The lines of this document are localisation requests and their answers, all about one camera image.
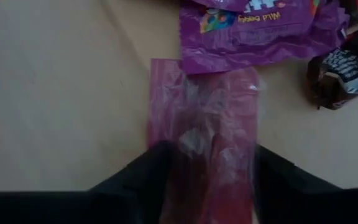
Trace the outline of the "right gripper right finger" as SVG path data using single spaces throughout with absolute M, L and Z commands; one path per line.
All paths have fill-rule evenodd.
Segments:
M 358 188 L 342 189 L 261 145 L 254 200 L 260 224 L 358 224 Z

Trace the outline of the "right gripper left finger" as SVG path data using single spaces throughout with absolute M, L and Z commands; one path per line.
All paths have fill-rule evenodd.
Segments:
M 0 224 L 158 224 L 176 149 L 160 141 L 88 190 L 0 192 Z

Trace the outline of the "purple Skittles candy pack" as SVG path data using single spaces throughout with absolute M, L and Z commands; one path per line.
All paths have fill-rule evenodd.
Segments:
M 243 12 L 181 0 L 179 17 L 187 74 L 323 55 L 345 41 L 349 23 L 338 0 L 250 0 Z
M 206 7 L 223 9 L 227 11 L 243 12 L 250 0 L 192 0 Z

